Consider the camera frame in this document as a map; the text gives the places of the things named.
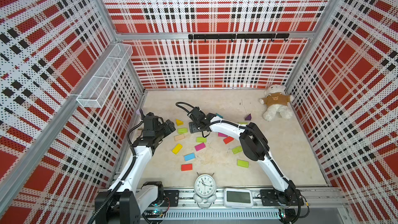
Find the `yellow triangle block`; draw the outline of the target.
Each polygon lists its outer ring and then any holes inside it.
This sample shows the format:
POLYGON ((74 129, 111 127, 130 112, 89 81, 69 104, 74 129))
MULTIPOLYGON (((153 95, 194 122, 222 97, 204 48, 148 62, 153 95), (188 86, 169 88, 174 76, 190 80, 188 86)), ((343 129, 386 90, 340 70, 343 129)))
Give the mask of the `yellow triangle block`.
POLYGON ((177 126, 184 125, 183 121, 181 121, 179 119, 176 119, 176 124, 177 124, 177 126))

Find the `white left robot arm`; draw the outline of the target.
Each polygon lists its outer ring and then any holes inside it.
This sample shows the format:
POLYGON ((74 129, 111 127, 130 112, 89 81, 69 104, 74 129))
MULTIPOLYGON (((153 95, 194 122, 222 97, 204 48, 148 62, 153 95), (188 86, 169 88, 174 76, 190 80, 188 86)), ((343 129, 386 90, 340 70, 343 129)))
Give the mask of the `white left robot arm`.
POLYGON ((119 211, 121 224, 138 224, 149 205, 163 200, 163 185, 160 181, 148 182, 137 192, 138 183, 146 165, 164 138, 176 131, 175 124, 168 120, 140 110, 140 122, 126 134, 127 144, 132 152, 128 164, 106 192, 95 198, 95 210, 89 224, 106 224, 111 213, 119 211))

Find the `magenta block under arm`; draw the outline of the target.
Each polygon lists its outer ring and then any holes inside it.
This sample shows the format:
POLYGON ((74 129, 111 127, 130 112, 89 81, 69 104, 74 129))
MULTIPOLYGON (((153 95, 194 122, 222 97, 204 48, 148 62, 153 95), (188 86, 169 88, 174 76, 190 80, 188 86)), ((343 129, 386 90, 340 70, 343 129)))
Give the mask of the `magenta block under arm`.
POLYGON ((225 135, 225 134, 220 133, 220 132, 218 133, 218 136, 219 136, 219 137, 225 137, 225 138, 228 137, 228 135, 225 135))

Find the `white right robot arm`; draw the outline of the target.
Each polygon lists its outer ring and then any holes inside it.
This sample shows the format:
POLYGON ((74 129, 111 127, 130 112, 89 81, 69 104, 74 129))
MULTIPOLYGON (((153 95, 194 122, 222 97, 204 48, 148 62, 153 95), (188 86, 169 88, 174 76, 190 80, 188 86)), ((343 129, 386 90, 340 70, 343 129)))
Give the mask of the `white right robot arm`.
POLYGON ((199 107, 185 102, 177 102, 176 106, 187 113, 198 131, 218 132, 238 140, 245 156, 257 162, 271 181, 280 205, 292 206, 294 203, 298 206, 303 205, 295 184, 284 175, 277 165, 270 151, 268 140, 255 123, 238 124, 216 114, 206 115, 199 107))

